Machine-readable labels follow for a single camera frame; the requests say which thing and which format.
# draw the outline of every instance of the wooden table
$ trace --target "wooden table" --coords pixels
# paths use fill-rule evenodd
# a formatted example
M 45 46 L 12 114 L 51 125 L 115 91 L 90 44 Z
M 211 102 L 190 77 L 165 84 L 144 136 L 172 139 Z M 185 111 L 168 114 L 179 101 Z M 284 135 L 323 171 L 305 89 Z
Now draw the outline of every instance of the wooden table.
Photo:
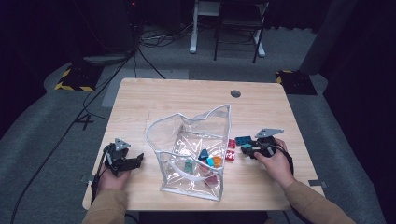
M 234 98 L 231 91 L 240 91 Z M 147 127 L 157 119 L 175 113 L 188 117 L 219 105 L 231 105 L 230 138 L 255 134 L 262 128 L 284 129 L 276 137 L 284 140 L 294 161 L 294 176 L 308 185 L 317 180 L 312 161 L 297 126 L 286 94 L 279 84 L 203 80 L 125 78 L 107 124 L 94 175 L 102 150 L 115 138 L 130 143 L 128 158 L 145 153 L 139 169 L 132 171 L 126 190 L 128 210 L 136 211 L 214 211 L 288 210 L 290 205 L 280 186 L 265 167 L 235 149 L 235 160 L 226 162 L 224 191 L 220 202 L 160 191 L 163 182 L 156 156 L 146 141 Z M 323 194 L 321 187 L 312 187 Z M 91 187 L 83 200 L 88 209 Z

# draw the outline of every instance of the person's right hand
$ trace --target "person's right hand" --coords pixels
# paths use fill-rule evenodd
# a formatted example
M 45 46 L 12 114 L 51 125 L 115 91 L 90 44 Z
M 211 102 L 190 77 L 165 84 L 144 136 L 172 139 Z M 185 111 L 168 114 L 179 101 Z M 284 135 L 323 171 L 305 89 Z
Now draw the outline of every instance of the person's right hand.
M 288 151 L 285 142 L 277 138 L 275 140 L 277 144 L 281 145 L 286 151 Z M 277 183 L 279 183 L 282 189 L 287 188 L 289 185 L 297 181 L 290 171 L 288 159 L 286 159 L 286 156 L 283 155 L 281 151 L 277 150 L 271 158 L 264 157 L 259 152 L 255 152 L 254 156 L 258 161 L 264 164 L 268 174 Z

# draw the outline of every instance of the hand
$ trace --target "hand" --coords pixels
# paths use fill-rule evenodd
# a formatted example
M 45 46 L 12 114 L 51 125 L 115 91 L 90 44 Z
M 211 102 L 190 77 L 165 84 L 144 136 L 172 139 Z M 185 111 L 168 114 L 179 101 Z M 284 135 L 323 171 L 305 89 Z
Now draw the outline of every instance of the hand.
M 110 168 L 106 168 L 103 164 L 100 171 L 102 175 L 99 180 L 98 194 L 102 189 L 124 189 L 131 172 L 131 170 L 119 172 L 119 176 L 114 176 Z
M 275 139 L 275 141 L 286 151 L 288 151 L 285 142 L 277 138 Z M 274 156 L 272 156 L 271 158 L 264 157 L 259 152 L 255 152 L 254 156 L 257 158 L 258 161 L 264 164 L 268 174 L 277 183 L 279 183 L 282 189 L 286 189 L 289 185 L 297 181 L 291 174 L 288 159 L 286 159 L 285 155 L 283 155 L 281 151 L 277 150 Z

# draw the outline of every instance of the bag handle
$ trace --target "bag handle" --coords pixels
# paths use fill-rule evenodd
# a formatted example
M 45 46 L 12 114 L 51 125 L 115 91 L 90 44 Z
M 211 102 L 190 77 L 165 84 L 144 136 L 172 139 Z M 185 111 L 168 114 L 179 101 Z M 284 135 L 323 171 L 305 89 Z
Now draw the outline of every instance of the bag handle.
M 191 181 L 202 181 L 202 180 L 206 180 L 209 177 L 212 177 L 214 175 L 217 175 L 217 172 L 212 172 L 212 175 L 209 176 L 195 176 L 195 175 L 190 175 L 182 170 L 180 170 L 180 168 L 178 168 L 174 163 L 170 162 L 170 161 L 166 161 L 170 166 L 172 166 L 172 168 L 181 176 L 183 176 L 186 179 L 189 179 Z

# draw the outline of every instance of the gray floor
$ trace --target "gray floor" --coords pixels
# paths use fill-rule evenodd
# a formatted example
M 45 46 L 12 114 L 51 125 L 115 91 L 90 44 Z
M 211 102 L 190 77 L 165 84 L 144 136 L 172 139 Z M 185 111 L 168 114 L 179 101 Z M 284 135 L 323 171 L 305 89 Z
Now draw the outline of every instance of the gray floor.
M 157 69 L 187 71 L 190 79 L 275 82 L 277 70 L 299 68 L 315 38 L 309 30 L 269 30 L 262 38 L 266 56 L 258 58 L 255 64 L 251 62 L 252 47 L 235 45 L 221 45 L 218 60 L 214 62 L 213 32 L 206 29 L 200 33 L 196 54 L 189 54 L 189 35 L 166 47 L 141 47 L 141 50 Z M 135 68 L 152 69 L 140 54 L 136 54 L 135 61 L 132 58 L 121 71 L 134 74 Z M 96 94 L 56 91 L 54 87 L 66 66 L 48 76 L 47 94 L 31 105 L 0 140 L 0 223 L 11 220 L 23 188 L 58 145 L 82 109 L 84 99 L 88 96 L 89 101 Z M 105 68 L 99 83 L 116 68 L 117 65 Z M 288 98 L 318 177 L 329 186 L 324 189 L 327 198 L 357 223 L 385 223 L 373 184 L 322 96 L 326 79 L 316 75 L 312 81 L 318 96 L 289 95 Z M 105 94 L 103 91 L 88 110 L 108 118 L 111 107 L 102 106 Z M 86 186 L 80 179 L 92 171 L 107 123 L 106 119 L 93 119 L 86 131 L 82 131 L 82 124 L 71 126 L 26 191 L 15 223 L 79 223 L 83 219 L 86 211 L 81 202 Z M 302 223 L 292 212 L 287 213 L 291 223 Z M 270 212 L 270 216 L 276 223 L 286 223 L 281 212 Z

